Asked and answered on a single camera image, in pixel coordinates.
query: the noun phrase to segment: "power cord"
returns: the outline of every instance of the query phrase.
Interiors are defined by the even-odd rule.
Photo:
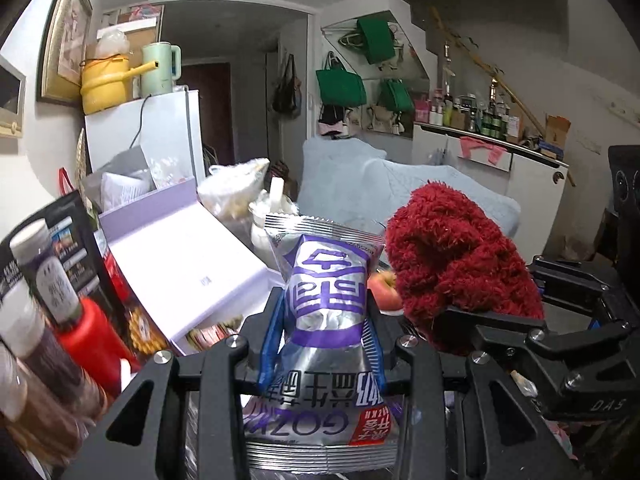
[[[145,100],[142,101],[142,106],[140,107],[140,126],[138,127],[138,131],[136,132],[136,136],[133,137],[133,140],[129,145],[129,149],[133,148],[133,145],[136,143],[136,140],[138,140],[138,137],[140,136],[140,132],[142,131],[142,111],[145,109],[146,100],[149,99],[150,97],[151,95],[148,95],[145,97]]]

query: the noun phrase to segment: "speaker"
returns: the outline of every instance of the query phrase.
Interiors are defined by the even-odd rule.
[[[618,213],[616,269],[631,298],[640,304],[640,145],[610,146],[609,167]]]

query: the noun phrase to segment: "light green kettle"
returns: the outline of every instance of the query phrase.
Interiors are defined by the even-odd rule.
[[[169,94],[182,75],[180,47],[166,41],[142,47],[142,63],[156,60],[158,68],[141,76],[141,96]]]

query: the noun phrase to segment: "yellow pot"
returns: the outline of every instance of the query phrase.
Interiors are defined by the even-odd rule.
[[[127,102],[125,81],[133,76],[158,68],[157,61],[150,61],[129,69],[127,56],[95,59],[82,69],[82,109],[85,115],[93,114]]]

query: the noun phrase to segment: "white refrigerator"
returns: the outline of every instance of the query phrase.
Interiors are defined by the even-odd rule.
[[[173,158],[182,176],[194,176],[198,184],[206,177],[197,90],[149,97],[146,102],[137,99],[87,115],[84,120],[94,171],[128,150],[140,129],[133,146],[142,147],[149,165]]]

